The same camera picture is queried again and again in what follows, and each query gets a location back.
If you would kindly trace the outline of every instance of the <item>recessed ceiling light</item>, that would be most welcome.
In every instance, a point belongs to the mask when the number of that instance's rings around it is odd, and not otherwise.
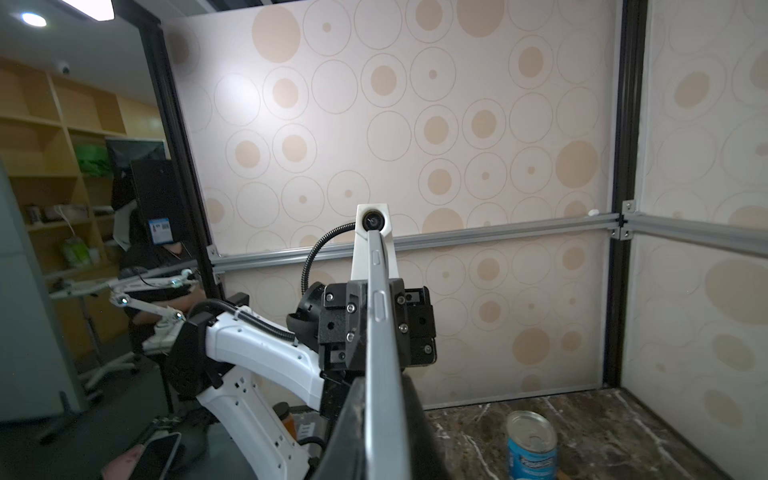
[[[75,7],[77,10],[85,13],[87,16],[103,22],[104,20],[114,19],[114,9],[112,0],[61,0],[62,2]]]
[[[32,12],[22,13],[22,20],[25,24],[32,25],[33,27],[45,27],[48,24],[45,21],[45,18],[42,18],[40,15]]]

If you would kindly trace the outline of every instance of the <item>patterned wallpaper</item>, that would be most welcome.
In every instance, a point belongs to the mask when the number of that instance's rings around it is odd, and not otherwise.
[[[622,383],[736,480],[765,478],[768,260],[636,235]]]
[[[643,212],[768,229],[768,3],[651,6]]]
[[[606,210],[614,9],[317,0],[165,24],[219,252],[311,245],[368,202],[395,235]]]
[[[398,253],[407,288],[426,285],[438,361],[408,369],[425,406],[596,388],[601,381],[606,232]],[[351,259],[316,262],[310,282],[347,282]],[[301,265],[228,273],[227,293],[285,325]]]

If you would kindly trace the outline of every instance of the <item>can label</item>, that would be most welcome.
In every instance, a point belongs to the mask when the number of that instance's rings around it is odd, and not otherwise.
[[[507,438],[509,478],[512,480],[554,480],[558,473],[558,449],[535,453]]]

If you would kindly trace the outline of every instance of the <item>blue and white label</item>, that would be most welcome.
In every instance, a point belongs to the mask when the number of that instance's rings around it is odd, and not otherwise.
[[[512,480],[554,480],[558,474],[558,450],[534,453],[507,439],[509,478]]]
[[[170,231],[170,222],[167,218],[149,220],[149,231],[152,234],[152,243],[155,245],[174,241],[174,235]]]

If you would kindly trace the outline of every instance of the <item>smartphone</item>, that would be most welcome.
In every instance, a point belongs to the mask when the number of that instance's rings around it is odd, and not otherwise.
[[[181,434],[174,432],[147,443],[129,480],[164,480],[180,442]]]

